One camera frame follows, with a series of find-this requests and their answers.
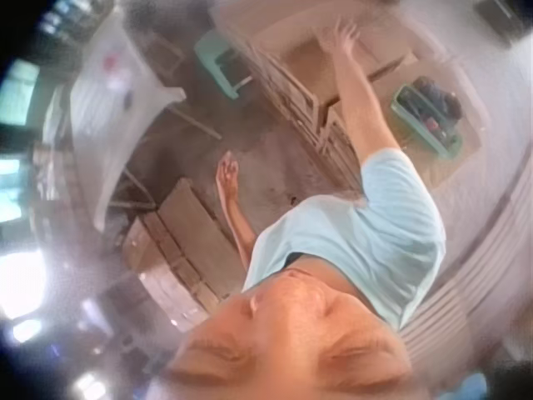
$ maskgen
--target green tray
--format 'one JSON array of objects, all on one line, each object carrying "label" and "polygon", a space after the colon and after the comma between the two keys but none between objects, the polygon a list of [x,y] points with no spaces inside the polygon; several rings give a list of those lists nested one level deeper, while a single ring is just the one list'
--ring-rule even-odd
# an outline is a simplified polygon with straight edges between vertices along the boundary
[{"label": "green tray", "polygon": [[[414,94],[420,102],[424,103],[424,106],[427,107],[431,116],[439,123],[439,125],[441,125],[446,133],[451,135],[451,140],[448,146],[445,146],[444,143],[434,137],[433,134],[428,131],[422,121],[403,108],[403,106],[398,102],[398,97],[404,90],[408,90]],[[438,152],[441,157],[452,159],[459,154],[463,144],[463,140],[459,133],[453,127],[448,118],[446,118],[442,112],[440,112],[426,97],[424,97],[412,86],[403,85],[400,87],[400,89],[398,89],[392,99],[391,110],[394,112],[395,116],[403,122],[403,125],[406,126],[410,133],[414,133],[420,138],[424,139],[424,141],[428,143],[436,152]]]}]

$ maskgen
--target white plastic table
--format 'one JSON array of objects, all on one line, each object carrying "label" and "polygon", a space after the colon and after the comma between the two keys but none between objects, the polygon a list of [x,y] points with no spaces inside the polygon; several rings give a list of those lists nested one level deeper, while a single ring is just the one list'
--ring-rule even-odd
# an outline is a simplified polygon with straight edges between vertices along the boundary
[{"label": "white plastic table", "polygon": [[83,54],[70,96],[72,140],[87,209],[101,232],[137,143],[165,107],[186,95],[162,86],[125,32],[120,10],[111,11]]}]

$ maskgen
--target light blue t-shirt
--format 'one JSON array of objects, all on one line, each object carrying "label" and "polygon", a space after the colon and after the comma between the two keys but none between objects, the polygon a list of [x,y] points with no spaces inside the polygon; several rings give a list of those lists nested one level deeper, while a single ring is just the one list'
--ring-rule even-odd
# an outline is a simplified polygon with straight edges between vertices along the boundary
[{"label": "light blue t-shirt", "polygon": [[361,169],[366,205],[315,196],[257,239],[244,289],[305,253],[337,267],[393,328],[402,328],[436,278],[446,233],[411,160],[384,149]]}]

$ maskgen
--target green plastic chair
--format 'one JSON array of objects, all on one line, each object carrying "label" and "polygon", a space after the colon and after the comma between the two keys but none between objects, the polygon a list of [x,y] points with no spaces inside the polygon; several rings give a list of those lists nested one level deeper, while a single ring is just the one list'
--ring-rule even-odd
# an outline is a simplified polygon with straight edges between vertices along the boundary
[{"label": "green plastic chair", "polygon": [[206,33],[198,42],[194,45],[194,52],[200,59],[200,62],[204,68],[213,76],[217,81],[218,86],[222,91],[232,100],[239,98],[237,90],[242,86],[243,82],[233,86],[226,78],[218,64],[222,55],[227,52],[234,53],[234,50],[230,47],[228,42],[221,37],[216,30],[212,29]]}]

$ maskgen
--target shirt sleeve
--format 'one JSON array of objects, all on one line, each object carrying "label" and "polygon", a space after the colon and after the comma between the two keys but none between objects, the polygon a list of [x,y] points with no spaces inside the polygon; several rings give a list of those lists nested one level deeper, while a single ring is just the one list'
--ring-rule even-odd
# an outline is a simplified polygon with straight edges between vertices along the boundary
[{"label": "shirt sleeve", "polygon": [[446,253],[441,216],[411,160],[399,149],[371,156],[361,169],[371,225],[372,253],[381,273],[376,282],[389,308],[400,306],[398,328],[429,291]]}]

